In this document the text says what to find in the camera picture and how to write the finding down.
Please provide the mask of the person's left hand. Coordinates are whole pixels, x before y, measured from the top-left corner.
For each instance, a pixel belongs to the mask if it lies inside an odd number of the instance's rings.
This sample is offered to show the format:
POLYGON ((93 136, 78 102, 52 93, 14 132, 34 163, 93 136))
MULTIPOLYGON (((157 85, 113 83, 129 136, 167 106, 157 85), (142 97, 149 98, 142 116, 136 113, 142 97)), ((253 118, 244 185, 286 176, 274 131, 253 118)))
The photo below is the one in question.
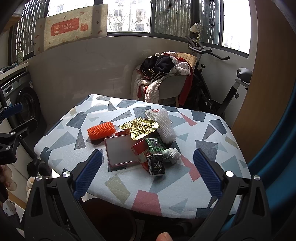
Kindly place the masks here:
POLYGON ((10 191, 16 191, 16 182, 12 179, 12 171, 7 165, 1 165, 1 183, 10 191))

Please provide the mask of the person's right hand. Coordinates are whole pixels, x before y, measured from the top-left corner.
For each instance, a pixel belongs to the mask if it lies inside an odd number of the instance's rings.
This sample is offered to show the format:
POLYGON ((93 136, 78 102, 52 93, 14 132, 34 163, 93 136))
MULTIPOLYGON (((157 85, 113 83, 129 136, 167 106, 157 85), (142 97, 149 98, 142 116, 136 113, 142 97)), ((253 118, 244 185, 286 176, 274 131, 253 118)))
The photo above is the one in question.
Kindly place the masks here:
POLYGON ((173 239, 168 232, 163 232, 158 235, 156 241, 173 241, 173 239))

